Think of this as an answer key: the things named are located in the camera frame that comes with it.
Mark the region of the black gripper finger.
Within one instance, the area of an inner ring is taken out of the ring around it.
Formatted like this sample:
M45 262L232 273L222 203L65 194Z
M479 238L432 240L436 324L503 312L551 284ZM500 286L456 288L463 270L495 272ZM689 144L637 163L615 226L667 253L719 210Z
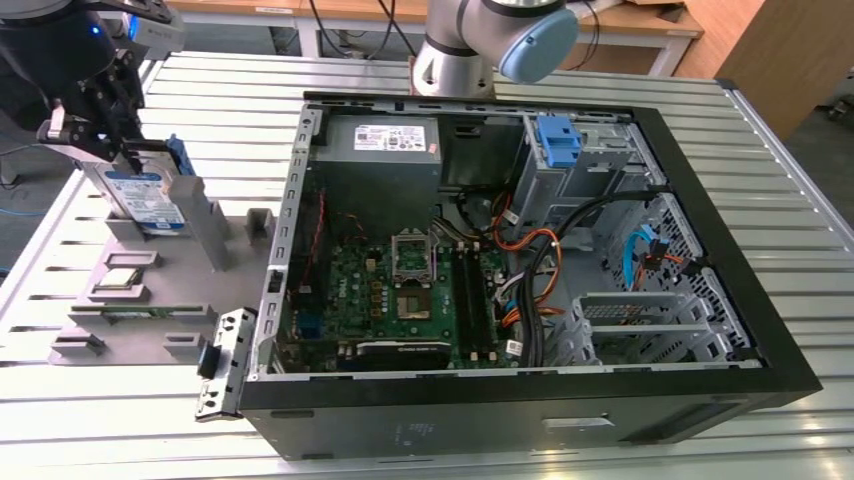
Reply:
M141 80L133 52L119 49L104 71L95 77L99 124L113 162L128 173L143 171L141 161L164 152L164 141L144 138L137 110L144 107Z
M76 161L113 161L115 149L99 137L91 123L75 120L45 120L37 131L37 141Z

